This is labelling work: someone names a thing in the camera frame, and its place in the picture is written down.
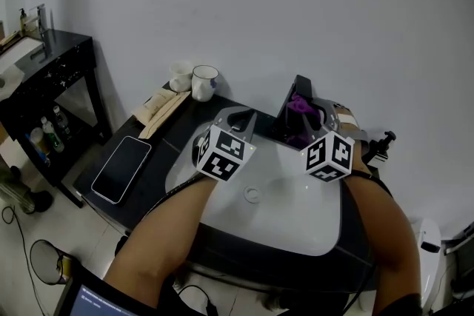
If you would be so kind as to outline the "small white rectangular basin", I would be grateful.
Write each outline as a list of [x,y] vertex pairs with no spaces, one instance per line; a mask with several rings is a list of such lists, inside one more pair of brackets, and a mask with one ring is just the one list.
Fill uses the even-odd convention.
[[11,64],[15,64],[18,60],[31,54],[32,51],[42,45],[42,41],[38,39],[31,37],[22,38],[12,47],[8,48],[4,53],[0,54],[0,71],[4,67],[9,67]]

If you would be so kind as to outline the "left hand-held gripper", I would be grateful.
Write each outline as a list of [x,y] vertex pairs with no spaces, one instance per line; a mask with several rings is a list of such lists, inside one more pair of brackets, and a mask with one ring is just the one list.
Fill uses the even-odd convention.
[[234,136],[222,128],[231,128],[231,115],[243,111],[243,106],[226,107],[219,111],[210,125],[193,142],[193,149],[197,149],[197,156],[193,159],[193,166],[202,174],[217,181],[232,180],[250,160],[256,147],[248,142],[252,141],[257,112],[251,110],[244,123],[242,139]]

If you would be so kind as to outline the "person's right forearm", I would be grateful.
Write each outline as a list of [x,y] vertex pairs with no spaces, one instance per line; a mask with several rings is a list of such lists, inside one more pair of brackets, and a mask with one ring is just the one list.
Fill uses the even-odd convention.
[[367,178],[344,178],[361,217],[378,266],[373,316],[406,295],[419,295],[421,268],[411,225],[400,206],[384,189]]

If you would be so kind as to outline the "person's black shirt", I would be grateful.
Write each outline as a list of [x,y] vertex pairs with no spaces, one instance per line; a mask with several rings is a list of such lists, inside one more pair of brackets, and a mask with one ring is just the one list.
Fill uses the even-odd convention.
[[[148,316],[211,316],[202,314],[195,309],[189,307],[178,295],[176,290],[173,288],[175,275],[169,275],[161,286],[159,292],[159,300],[152,304],[147,305],[127,294],[120,291],[122,294],[137,300],[142,305],[146,306],[150,311]],[[290,309],[286,312],[287,316],[309,316],[305,311],[297,311],[296,309]],[[382,309],[377,316],[421,316],[421,304],[420,297],[416,294],[406,295],[394,301],[390,305]]]

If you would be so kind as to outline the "plain white mug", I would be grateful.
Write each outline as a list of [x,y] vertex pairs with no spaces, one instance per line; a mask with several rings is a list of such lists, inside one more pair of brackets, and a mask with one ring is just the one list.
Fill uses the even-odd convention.
[[170,67],[169,85],[172,91],[182,93],[192,86],[193,65],[187,61],[174,62]]

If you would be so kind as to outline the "white towel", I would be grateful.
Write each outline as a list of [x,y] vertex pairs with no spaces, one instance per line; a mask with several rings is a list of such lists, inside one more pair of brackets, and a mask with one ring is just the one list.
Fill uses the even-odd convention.
[[0,101],[8,99],[16,91],[23,78],[24,72],[15,64],[0,73]]

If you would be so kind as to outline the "black vanity cabinet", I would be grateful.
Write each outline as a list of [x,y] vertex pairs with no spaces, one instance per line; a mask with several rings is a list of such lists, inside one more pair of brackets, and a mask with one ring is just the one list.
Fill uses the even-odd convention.
[[[219,95],[207,103],[187,99],[150,139],[152,149],[119,204],[100,198],[91,190],[91,184],[123,137],[136,137],[141,132],[141,125],[134,118],[128,119],[101,148],[74,187],[110,220],[127,231],[133,230],[167,190],[193,175],[193,139],[221,109],[232,105],[230,99]],[[273,117],[260,112],[255,134],[270,139],[272,125]],[[256,291],[372,290],[377,278],[371,270],[373,257],[364,228],[355,201],[343,183],[340,190],[340,235],[325,255],[309,256],[271,248],[221,232],[201,221],[187,264],[201,275]]]

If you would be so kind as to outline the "person's left forearm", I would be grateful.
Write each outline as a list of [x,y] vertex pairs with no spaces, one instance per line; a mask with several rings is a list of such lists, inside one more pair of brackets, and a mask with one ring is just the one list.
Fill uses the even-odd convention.
[[104,282],[152,308],[163,283],[185,262],[217,181],[203,178],[171,196],[132,231]]

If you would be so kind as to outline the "beige packet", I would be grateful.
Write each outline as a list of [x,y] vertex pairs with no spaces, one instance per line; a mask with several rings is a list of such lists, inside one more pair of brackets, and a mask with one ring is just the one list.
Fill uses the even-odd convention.
[[144,104],[133,110],[133,115],[143,125],[154,117],[154,115],[171,99],[176,97],[176,93],[172,90],[164,88],[159,89]]

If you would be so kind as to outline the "blue tube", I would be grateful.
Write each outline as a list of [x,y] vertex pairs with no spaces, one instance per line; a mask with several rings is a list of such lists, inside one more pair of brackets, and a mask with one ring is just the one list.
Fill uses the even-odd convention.
[[33,149],[36,151],[36,154],[40,157],[41,161],[47,166],[50,166],[50,159],[47,157],[47,155],[33,142],[29,134],[25,134],[25,137],[27,140],[30,142],[30,145],[33,147]]

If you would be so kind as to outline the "smartphone with dark screen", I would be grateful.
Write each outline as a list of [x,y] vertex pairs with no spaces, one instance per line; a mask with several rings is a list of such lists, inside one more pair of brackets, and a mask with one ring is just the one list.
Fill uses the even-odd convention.
[[111,204],[119,204],[152,147],[149,143],[125,136],[91,184],[91,190]]

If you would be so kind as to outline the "purple cloth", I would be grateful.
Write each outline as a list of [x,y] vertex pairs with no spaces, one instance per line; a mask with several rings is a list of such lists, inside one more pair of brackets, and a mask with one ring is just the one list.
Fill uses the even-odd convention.
[[287,128],[286,143],[297,149],[303,149],[311,142],[304,125],[303,116],[307,118],[313,130],[320,129],[320,112],[305,98],[293,93],[286,105],[284,125]]

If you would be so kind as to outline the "black faucet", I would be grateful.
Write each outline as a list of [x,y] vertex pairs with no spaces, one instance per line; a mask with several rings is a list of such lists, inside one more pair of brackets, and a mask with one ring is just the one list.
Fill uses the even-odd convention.
[[281,143],[284,143],[286,145],[289,145],[289,144],[286,143],[287,128],[284,125],[284,122],[285,122],[285,109],[286,109],[286,105],[287,105],[288,101],[290,100],[290,97],[293,93],[297,93],[298,95],[305,98],[308,103],[310,103],[311,100],[313,99],[313,88],[312,88],[311,80],[308,79],[308,78],[305,78],[301,75],[296,76],[296,78],[295,78],[295,80],[294,80],[294,82],[293,82],[293,84],[290,88],[290,91],[288,92],[288,94],[287,94],[287,96],[284,100],[284,103],[283,103],[281,109],[279,110],[276,119],[273,122],[272,133],[273,133],[274,139],[281,142]]

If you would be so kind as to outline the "clear bottle with dark label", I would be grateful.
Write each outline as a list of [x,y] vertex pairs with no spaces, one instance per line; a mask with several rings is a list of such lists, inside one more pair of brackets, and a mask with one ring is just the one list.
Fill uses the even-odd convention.
[[72,134],[69,128],[67,116],[64,114],[64,112],[60,109],[58,105],[54,106],[53,112],[56,119],[56,124],[58,125],[61,134],[67,141],[69,141],[72,138]]

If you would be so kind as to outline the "black laptop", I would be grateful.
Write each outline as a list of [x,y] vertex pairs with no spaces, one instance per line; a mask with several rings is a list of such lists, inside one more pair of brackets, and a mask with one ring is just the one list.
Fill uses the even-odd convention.
[[68,280],[53,316],[148,316],[148,308],[89,272]]

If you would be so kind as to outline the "black marble-top stand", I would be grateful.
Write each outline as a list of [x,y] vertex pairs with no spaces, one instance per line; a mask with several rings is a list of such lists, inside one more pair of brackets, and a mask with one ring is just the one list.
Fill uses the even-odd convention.
[[[82,201],[62,183],[62,180],[92,143],[104,144],[110,139],[112,132],[96,80],[97,64],[92,37],[61,30],[50,31],[55,33],[56,40],[53,42],[52,57],[45,64],[31,60],[30,55],[33,52],[15,63],[24,72],[24,79],[8,99],[0,102],[0,122],[3,123],[8,135],[19,142],[27,157],[47,182],[77,207],[82,207]],[[57,105],[56,99],[81,79],[87,85],[97,122],[89,125],[71,111],[66,111],[72,138],[69,141],[64,140],[63,152],[50,153],[50,166],[47,167],[25,134],[30,135],[35,127],[41,125],[41,117],[52,121],[53,108]]]

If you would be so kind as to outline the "large white sink basin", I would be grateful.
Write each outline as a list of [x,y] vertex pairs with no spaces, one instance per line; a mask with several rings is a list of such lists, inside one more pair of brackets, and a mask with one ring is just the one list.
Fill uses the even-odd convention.
[[[323,182],[305,173],[304,150],[253,135],[256,151],[230,181],[219,182],[207,202],[202,223],[247,241],[296,254],[327,254],[341,229],[340,182]],[[261,191],[251,204],[244,189]]]

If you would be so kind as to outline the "grey metal rack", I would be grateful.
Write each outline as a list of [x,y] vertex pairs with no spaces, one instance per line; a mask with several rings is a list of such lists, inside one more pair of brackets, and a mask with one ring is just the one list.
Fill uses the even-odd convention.
[[451,239],[443,240],[444,255],[459,250],[463,245],[474,239],[474,221]]

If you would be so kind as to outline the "clear bottle with green label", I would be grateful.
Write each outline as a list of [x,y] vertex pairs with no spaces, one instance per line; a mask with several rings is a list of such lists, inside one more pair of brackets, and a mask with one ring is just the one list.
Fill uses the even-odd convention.
[[56,133],[53,124],[47,120],[46,117],[41,117],[41,124],[44,134],[48,137],[50,143],[53,146],[53,149],[57,153],[64,151],[64,143],[60,139],[59,135]]

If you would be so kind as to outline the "brown kraft paper sleeve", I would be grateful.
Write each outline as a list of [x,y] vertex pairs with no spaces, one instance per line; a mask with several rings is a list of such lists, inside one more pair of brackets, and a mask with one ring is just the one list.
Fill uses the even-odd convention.
[[179,108],[188,98],[190,91],[176,93],[176,97],[168,101],[148,122],[139,134],[140,139],[149,139],[161,127],[161,125]]

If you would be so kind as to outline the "person's right hand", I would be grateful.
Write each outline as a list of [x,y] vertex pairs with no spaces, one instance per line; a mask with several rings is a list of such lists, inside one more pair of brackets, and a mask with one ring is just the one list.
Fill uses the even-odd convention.
[[340,135],[351,137],[361,131],[357,120],[349,109],[336,107],[335,112],[338,119],[338,133]]

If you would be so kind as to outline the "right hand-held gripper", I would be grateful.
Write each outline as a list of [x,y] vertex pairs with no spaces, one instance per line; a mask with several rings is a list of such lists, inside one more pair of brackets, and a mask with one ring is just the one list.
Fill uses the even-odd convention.
[[362,147],[368,143],[366,131],[345,137],[338,133],[336,107],[346,108],[337,103],[329,104],[322,98],[313,98],[310,106],[318,112],[319,131],[313,129],[305,114],[302,114],[307,139],[311,141],[304,148],[305,173],[323,182],[334,182],[352,175],[354,172],[369,174],[362,161]]

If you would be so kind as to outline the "black clamp mount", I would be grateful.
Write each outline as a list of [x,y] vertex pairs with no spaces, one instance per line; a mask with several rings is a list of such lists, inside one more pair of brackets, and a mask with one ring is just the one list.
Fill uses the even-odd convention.
[[369,165],[378,155],[383,158],[383,161],[388,159],[387,150],[390,143],[396,140],[396,134],[393,131],[386,131],[384,134],[385,138],[379,141],[372,140],[369,143],[369,150],[362,156],[362,161],[366,165]]

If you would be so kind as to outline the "jar with yellow contents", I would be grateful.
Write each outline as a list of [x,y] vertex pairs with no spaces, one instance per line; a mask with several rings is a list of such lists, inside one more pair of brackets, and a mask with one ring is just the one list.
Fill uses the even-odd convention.
[[48,146],[46,136],[42,128],[36,127],[30,133],[30,140],[43,154],[49,155],[50,148]]

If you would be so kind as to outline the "white mug with blue print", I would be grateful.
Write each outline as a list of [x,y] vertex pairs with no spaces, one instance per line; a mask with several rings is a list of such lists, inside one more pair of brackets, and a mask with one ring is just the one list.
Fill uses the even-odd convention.
[[219,72],[209,65],[198,65],[193,69],[192,97],[199,102],[207,102],[212,97],[217,87]]

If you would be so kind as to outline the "white sink drain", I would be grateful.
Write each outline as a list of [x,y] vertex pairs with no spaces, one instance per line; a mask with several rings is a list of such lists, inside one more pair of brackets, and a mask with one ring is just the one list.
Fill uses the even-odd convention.
[[261,191],[254,186],[247,186],[244,189],[244,198],[251,204],[258,204],[261,202]]

